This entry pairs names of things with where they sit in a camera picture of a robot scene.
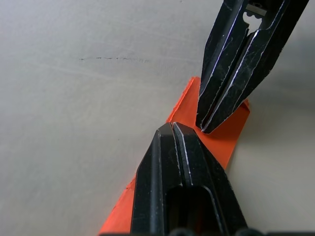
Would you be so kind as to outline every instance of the dark mark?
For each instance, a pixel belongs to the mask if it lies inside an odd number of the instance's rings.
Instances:
[[[116,59],[116,60],[130,60],[130,61],[136,61],[136,62],[141,62],[141,63],[148,63],[150,62],[147,59],[142,59],[142,58],[80,58],[79,60],[87,60],[87,59]]]

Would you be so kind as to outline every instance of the gray tabletop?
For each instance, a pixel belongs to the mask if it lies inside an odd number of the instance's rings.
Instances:
[[[191,76],[221,0],[0,2],[0,235],[96,235]],[[251,227],[315,230],[311,1],[228,175]]]

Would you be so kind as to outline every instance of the white surface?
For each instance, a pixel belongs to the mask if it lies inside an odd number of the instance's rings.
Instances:
[[[200,75],[220,5],[0,2],[0,235],[98,232]],[[314,7],[251,96],[228,170],[246,220],[262,230],[315,230]]]

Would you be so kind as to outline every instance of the orange plastic piece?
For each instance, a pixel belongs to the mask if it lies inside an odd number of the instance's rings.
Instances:
[[[248,102],[245,101],[224,123],[211,134],[203,134],[195,126],[200,78],[193,77],[186,86],[181,98],[166,122],[179,122],[195,130],[203,144],[226,168],[238,137],[250,114]],[[101,233],[129,233],[133,206],[135,177],[127,185],[112,212],[100,230]]]

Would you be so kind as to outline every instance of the orange object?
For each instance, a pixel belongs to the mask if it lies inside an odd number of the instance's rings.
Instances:
[[[179,122],[193,128],[203,144],[225,169],[247,117],[250,114],[249,105],[248,102],[245,101],[211,134],[204,134],[195,126],[199,88],[200,78],[192,77],[166,122]],[[134,188],[135,177],[123,191],[102,226],[100,234],[130,232]]]

